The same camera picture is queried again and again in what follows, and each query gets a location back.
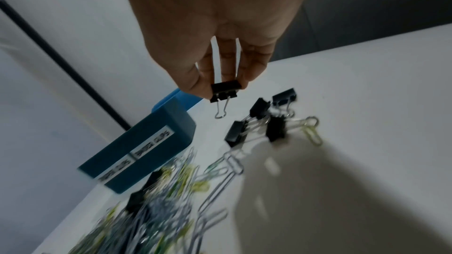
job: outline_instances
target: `white table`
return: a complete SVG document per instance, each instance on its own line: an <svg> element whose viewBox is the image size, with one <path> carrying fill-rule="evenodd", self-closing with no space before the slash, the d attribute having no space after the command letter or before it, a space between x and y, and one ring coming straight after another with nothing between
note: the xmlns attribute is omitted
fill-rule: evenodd
<svg viewBox="0 0 452 254"><path fill-rule="evenodd" d="M196 163L228 150L223 138L258 97L295 88L296 117L316 115L325 141L302 132L271 145L251 134L236 177L206 233L219 253L450 253L452 251L452 25L270 63L215 120L194 106ZM97 186L34 252L67 253L122 196ZM199 205L205 195L196 196Z"/></svg>

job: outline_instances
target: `finger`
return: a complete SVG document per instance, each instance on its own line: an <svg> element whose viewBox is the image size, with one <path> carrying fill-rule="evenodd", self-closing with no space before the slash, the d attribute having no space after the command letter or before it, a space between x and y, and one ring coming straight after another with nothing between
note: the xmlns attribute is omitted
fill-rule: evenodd
<svg viewBox="0 0 452 254"><path fill-rule="evenodd" d="M199 74L207 79L210 84L215 83L215 70L213 68L212 44L207 47L206 53L201 60L198 61Z"/></svg>
<svg viewBox="0 0 452 254"><path fill-rule="evenodd" d="M240 54L237 79L246 88L248 82L256 79L267 67L272 57L275 43L264 46L254 46L241 40L242 53Z"/></svg>
<svg viewBox="0 0 452 254"><path fill-rule="evenodd" d="M221 81L235 79L235 39L222 39L217 37L220 53Z"/></svg>
<svg viewBox="0 0 452 254"><path fill-rule="evenodd" d="M167 70L167 72L183 92L206 99L212 98L210 79L201 75L195 64L186 69Z"/></svg>

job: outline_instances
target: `white wall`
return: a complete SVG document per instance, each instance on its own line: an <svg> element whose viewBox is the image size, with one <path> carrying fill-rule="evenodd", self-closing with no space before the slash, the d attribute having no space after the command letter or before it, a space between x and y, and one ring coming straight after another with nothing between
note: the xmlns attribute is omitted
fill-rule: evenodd
<svg viewBox="0 0 452 254"><path fill-rule="evenodd" d="M0 49L0 253L41 243L95 185L76 168L106 145Z"/></svg>
<svg viewBox="0 0 452 254"><path fill-rule="evenodd" d="M127 0L6 0L130 124L176 87Z"/></svg>

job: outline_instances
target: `binder clip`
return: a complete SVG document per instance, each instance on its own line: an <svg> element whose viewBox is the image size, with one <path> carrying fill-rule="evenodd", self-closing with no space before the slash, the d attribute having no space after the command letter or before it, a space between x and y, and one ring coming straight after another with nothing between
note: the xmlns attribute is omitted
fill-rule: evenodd
<svg viewBox="0 0 452 254"><path fill-rule="evenodd" d="M265 135L270 142L284 138L286 135L286 118L283 116L270 116Z"/></svg>
<svg viewBox="0 0 452 254"><path fill-rule="evenodd" d="M270 102L265 101L260 97L253 107L250 109L250 117L263 119L267 115L267 111L270 108Z"/></svg>
<svg viewBox="0 0 452 254"><path fill-rule="evenodd" d="M245 140L246 134L244 131L248 125L246 120L234 121L231 128L226 134L225 141L228 145L233 148Z"/></svg>
<svg viewBox="0 0 452 254"><path fill-rule="evenodd" d="M211 103L217 103L217 114L215 114L215 119L221 119L226 116L226 107L230 98L237 97L237 90L241 89L242 86L237 80L225 81L211 85L213 97L210 99ZM220 106L218 101L225 100L226 104L223 109L223 115L220 114Z"/></svg>
<svg viewBox="0 0 452 254"><path fill-rule="evenodd" d="M279 109L280 106L287 104L286 117L291 118L295 115L295 112L290 109L290 105L296 99L297 99L297 93L295 92L295 90L293 88L291 88L291 89L288 89L281 93L278 93L277 95L274 95L272 105Z"/></svg>

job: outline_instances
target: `blue box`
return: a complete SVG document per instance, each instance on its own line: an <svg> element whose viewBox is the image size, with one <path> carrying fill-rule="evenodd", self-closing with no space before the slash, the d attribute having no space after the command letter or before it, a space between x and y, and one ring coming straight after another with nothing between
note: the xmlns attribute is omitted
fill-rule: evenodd
<svg viewBox="0 0 452 254"><path fill-rule="evenodd" d="M116 193L136 184L187 148L196 124L176 98L118 137L79 170Z"/></svg>

